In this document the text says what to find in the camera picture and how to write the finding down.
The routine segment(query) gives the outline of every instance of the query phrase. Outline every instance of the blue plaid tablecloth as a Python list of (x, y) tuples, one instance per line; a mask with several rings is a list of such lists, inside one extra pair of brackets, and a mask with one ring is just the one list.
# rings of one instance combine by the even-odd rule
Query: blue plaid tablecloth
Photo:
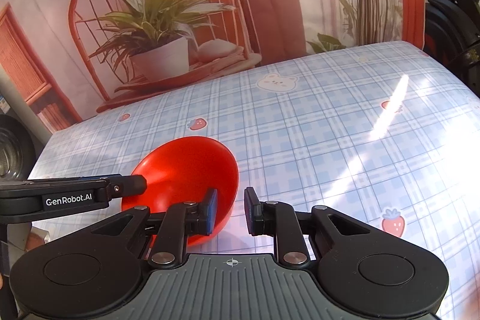
[[(165, 142), (205, 135), (233, 152), (240, 181), (225, 229), (194, 251), (272, 251), (271, 238), (248, 235), (247, 186), (261, 200), (297, 211), (325, 204), (380, 229), (400, 215), (400, 231), (392, 224), (385, 230), (432, 251), (449, 271), (438, 315), (478, 319), (479, 132), (480, 100), (465, 85), (414, 46), (382, 43), (271, 64), (104, 112), (55, 133), (30, 178), (128, 175)], [(106, 210), (36, 225), (59, 238), (119, 210), (115, 200)]]

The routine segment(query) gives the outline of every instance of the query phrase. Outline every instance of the red bowl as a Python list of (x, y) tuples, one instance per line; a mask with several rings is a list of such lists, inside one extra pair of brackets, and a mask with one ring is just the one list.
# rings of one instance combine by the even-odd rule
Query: red bowl
[(222, 143), (203, 136), (169, 141), (150, 152), (135, 168), (143, 175), (147, 190), (122, 199), (124, 211), (147, 205), (152, 213), (185, 201), (200, 202), (209, 187), (218, 191), (217, 216), (210, 236), (191, 236), (188, 245), (207, 242), (220, 232), (230, 218), (239, 185), (237, 162)]

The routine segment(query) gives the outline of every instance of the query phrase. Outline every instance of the black wheel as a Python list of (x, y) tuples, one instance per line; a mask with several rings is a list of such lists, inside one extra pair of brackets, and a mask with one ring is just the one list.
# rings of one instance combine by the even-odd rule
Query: black wheel
[(0, 115), (0, 180), (27, 179), (36, 160), (25, 127), (15, 118)]

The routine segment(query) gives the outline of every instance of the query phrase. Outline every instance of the white flower pot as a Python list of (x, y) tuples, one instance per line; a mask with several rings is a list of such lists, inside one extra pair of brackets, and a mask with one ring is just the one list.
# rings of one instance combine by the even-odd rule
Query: white flower pot
[(189, 70), (188, 41), (181, 37), (130, 60), (150, 82), (183, 75)]

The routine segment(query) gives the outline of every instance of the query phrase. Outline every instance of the wooden chair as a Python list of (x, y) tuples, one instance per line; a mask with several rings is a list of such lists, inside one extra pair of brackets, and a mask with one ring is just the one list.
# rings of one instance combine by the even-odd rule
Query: wooden chair
[(236, 44), (238, 51), (207, 66), (190, 64), (190, 71), (185, 76), (148, 83), (143, 75), (138, 74), (129, 58), (115, 64), (116, 55), (107, 61), (103, 61), (100, 55), (89, 57), (112, 34), (104, 31), (103, 24), (97, 18), (110, 11), (122, 10), (121, 2), (71, 0), (68, 15), (71, 35), (85, 66), (105, 99), (97, 112), (137, 102), (192, 83), (253, 68), (258, 64), (261, 56), (254, 53), (254, 50), (258, 52), (258, 39), (251, 20), (248, 0), (210, 1), (231, 4), (235, 9), (208, 16), (213, 26), (195, 30), (197, 45), (212, 39), (223, 39)]

